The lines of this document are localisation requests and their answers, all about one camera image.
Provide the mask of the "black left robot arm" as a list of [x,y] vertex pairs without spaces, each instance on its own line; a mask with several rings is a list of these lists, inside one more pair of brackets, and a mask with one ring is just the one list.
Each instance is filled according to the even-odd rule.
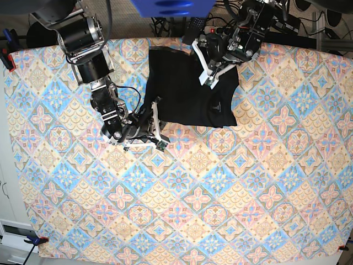
[[232,17],[229,31],[201,33],[191,44],[202,66],[200,84],[211,89],[223,74],[259,54],[279,10],[278,1],[243,1],[237,12],[229,1],[223,4]]

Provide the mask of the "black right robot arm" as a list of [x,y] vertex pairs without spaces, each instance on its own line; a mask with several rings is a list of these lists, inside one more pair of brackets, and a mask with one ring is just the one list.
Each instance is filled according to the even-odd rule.
[[152,146],[164,151],[170,143],[161,134],[156,98],[130,112],[118,95],[120,86],[110,78],[114,70],[100,21],[82,1],[29,1],[29,13],[46,29],[54,30],[78,84],[90,85],[90,103],[101,115],[100,134],[111,145]]

